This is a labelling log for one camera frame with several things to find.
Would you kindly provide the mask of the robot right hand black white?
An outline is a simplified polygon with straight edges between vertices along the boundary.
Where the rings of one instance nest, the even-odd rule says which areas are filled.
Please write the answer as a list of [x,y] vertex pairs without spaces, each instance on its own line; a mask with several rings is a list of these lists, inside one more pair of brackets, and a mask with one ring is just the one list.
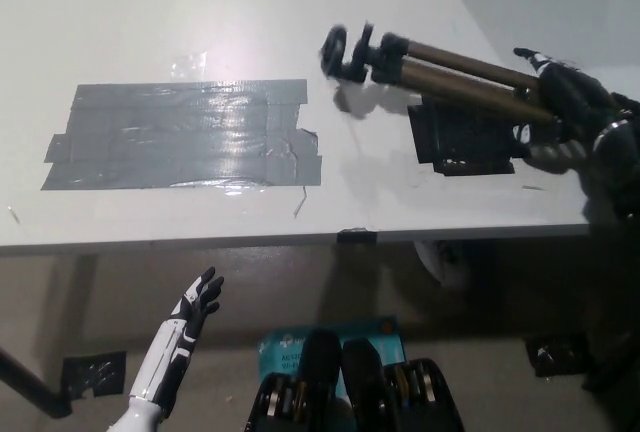
[[622,180],[638,172],[637,100],[610,92],[596,78],[539,51],[517,47],[513,53],[536,71],[541,99],[569,140],[611,177]]

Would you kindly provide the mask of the robot left hand black white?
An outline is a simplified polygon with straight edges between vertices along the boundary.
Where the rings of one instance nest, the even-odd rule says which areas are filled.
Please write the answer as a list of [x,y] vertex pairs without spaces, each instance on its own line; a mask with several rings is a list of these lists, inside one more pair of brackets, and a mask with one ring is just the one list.
[[219,309],[218,297],[223,283],[224,278],[216,275],[214,267],[209,267],[184,292],[170,318],[185,323],[186,337],[198,338],[206,318]]

